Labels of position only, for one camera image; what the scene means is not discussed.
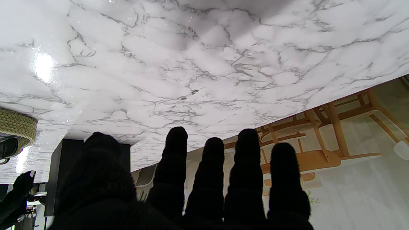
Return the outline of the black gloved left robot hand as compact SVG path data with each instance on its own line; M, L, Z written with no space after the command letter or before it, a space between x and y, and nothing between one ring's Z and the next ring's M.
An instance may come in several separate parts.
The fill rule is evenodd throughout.
M260 145L254 129L238 134L229 187L223 195L224 143L209 138L184 202L188 134L173 127L153 186L139 201L130 172L119 164L119 143L93 133L57 194L51 230L312 230L311 205L300 183L295 149L271 153L269 211L265 214Z

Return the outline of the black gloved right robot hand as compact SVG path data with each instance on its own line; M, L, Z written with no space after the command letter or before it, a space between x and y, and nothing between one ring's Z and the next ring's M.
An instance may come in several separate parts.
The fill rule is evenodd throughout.
M26 213L26 196L34 186L36 171L27 171L20 174L13 189L7 193L0 203L0 229L6 230L18 222L18 218Z

